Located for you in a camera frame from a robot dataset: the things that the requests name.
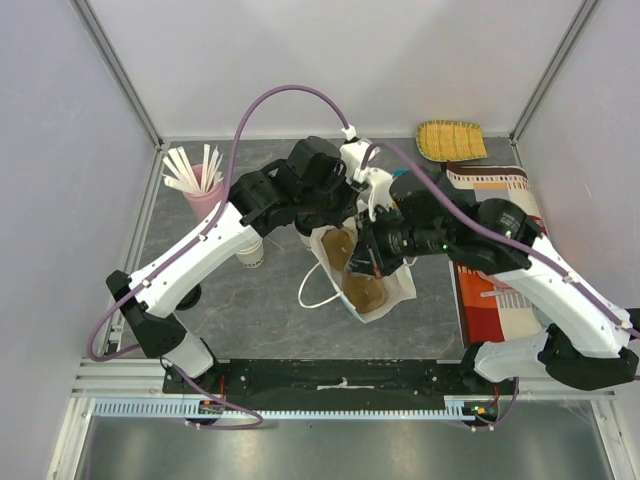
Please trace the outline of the stack of white paper cups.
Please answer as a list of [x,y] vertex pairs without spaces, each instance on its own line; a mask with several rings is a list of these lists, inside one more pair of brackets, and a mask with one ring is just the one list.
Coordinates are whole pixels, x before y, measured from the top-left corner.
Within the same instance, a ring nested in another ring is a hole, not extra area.
[[246,268],[259,267],[264,260],[263,240],[259,239],[257,242],[250,245],[249,247],[237,251],[235,254],[235,257]]

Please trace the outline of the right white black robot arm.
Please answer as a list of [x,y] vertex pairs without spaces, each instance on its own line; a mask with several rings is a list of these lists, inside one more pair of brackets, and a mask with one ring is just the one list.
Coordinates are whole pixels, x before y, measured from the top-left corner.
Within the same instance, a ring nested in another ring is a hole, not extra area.
[[442,173],[429,185],[407,172],[389,185],[391,203],[370,203],[355,217],[357,243],[348,272],[383,279],[405,259],[445,254],[523,295],[549,324],[522,338],[471,344],[458,368],[467,392],[514,377],[550,377],[583,391],[635,380],[629,343],[638,311],[598,294],[555,250],[541,227],[510,200],[476,200]]

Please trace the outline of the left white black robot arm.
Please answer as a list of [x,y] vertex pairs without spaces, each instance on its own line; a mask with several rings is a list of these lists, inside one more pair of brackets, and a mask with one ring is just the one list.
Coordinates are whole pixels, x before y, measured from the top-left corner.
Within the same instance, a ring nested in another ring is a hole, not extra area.
[[288,157],[241,175],[227,197],[162,256],[134,273],[113,271],[106,285],[146,357],[163,358],[198,393],[219,382],[213,353],[177,317],[179,306],[230,257],[294,222],[339,225],[368,187],[361,165],[367,142],[335,146],[298,141]]

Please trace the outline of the brown cardboard cup carrier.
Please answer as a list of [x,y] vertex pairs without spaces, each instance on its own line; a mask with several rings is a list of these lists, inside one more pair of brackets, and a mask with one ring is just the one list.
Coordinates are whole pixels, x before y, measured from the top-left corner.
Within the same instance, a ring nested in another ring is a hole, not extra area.
[[367,314],[380,308],[388,295],[380,280],[346,271],[355,242],[354,234],[345,228],[328,230],[321,237],[331,268],[341,274],[342,289],[347,299],[358,313]]

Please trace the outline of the light blue paper bag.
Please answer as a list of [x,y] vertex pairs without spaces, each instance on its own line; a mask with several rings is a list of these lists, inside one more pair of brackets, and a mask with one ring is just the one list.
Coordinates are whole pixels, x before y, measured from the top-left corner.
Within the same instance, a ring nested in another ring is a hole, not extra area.
[[[369,323],[387,315],[397,304],[417,298],[411,264],[403,261],[391,276],[376,279],[348,273],[346,266],[356,245],[357,235],[349,226],[322,227],[309,237],[311,253],[316,264],[304,276],[297,293],[299,305],[308,310],[318,309],[339,299],[347,310],[362,323]],[[322,270],[334,294],[314,304],[305,303],[302,294],[309,278]]]

